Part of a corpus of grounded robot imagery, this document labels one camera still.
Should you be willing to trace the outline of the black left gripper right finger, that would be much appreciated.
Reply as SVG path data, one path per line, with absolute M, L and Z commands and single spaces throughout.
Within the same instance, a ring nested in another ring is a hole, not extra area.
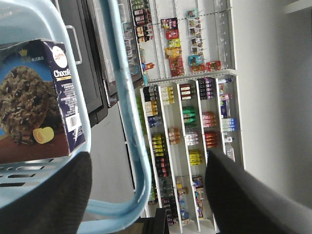
M 310 234 L 312 210 L 274 191 L 228 158 L 209 152 L 205 189 L 221 234 Z

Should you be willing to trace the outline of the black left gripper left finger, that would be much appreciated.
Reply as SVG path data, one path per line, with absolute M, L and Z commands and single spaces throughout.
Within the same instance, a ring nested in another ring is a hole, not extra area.
M 80 152 L 32 191 L 0 210 L 2 234 L 75 234 L 92 187 L 92 163 Z

